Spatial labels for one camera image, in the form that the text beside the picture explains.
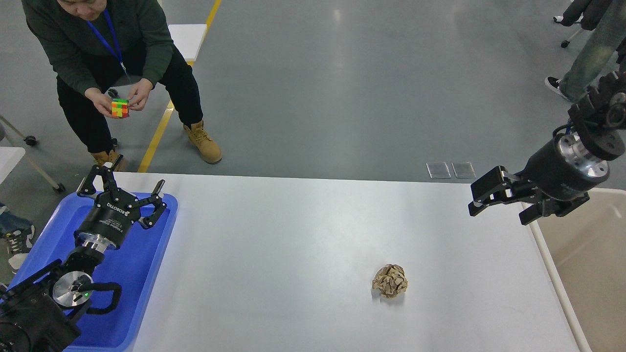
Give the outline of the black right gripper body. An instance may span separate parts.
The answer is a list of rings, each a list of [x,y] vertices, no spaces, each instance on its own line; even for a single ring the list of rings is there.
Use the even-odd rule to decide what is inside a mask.
[[[561,201],[579,198],[609,174],[608,162],[591,154],[577,134],[563,133],[532,154],[519,172],[544,194]]]

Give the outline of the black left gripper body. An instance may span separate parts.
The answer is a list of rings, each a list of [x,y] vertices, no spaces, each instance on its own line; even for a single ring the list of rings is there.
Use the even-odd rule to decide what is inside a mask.
[[[75,230],[76,246],[94,243],[96,250],[117,250],[132,225],[140,218],[138,197],[125,190],[114,196],[110,191],[97,194],[94,207]]]

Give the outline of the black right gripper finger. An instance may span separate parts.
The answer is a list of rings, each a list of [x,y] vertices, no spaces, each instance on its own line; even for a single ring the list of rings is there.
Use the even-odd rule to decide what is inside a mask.
[[[530,205],[530,207],[519,213],[519,220],[522,225],[528,225],[539,218],[547,218],[552,215],[562,218],[589,200],[590,196],[588,193],[584,193],[583,196],[569,201],[546,198]]]
[[[521,173],[512,174],[503,166],[494,167],[474,181],[471,193],[468,212],[472,217],[492,205],[538,200],[538,189],[530,179],[524,178]]]

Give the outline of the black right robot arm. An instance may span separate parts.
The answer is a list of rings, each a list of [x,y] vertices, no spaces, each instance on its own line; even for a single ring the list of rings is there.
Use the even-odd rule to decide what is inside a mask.
[[[609,162],[625,153],[619,130],[625,128],[625,74],[609,73],[568,110],[569,122],[532,154],[523,170],[496,166],[471,185],[470,216],[489,206],[527,203],[519,221],[562,218],[585,202],[588,192],[608,180]]]

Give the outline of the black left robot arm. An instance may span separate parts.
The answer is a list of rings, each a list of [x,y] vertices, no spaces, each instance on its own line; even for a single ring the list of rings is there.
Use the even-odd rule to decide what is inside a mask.
[[[163,185],[160,180],[140,199],[118,187],[110,167],[92,167],[77,190],[94,205],[73,233],[75,248],[1,296],[3,352],[61,352],[80,336],[81,317],[116,310],[122,285],[95,282],[93,275],[105,252],[118,250],[135,223],[155,226],[166,210]]]

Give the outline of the person's right hand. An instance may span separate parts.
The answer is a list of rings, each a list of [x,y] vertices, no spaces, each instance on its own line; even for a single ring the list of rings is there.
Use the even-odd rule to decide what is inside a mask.
[[[103,116],[107,118],[117,118],[116,116],[112,115],[112,99],[106,94],[103,94],[101,89],[96,87],[86,89],[84,92],[84,96],[92,102],[97,111],[103,114]]]

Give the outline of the person's left hand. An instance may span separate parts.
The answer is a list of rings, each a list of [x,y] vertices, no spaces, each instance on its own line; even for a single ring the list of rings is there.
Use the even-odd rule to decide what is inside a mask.
[[[139,82],[132,85],[127,97],[128,109],[133,111],[144,110],[152,89],[154,89],[154,85],[147,78],[141,78]]]

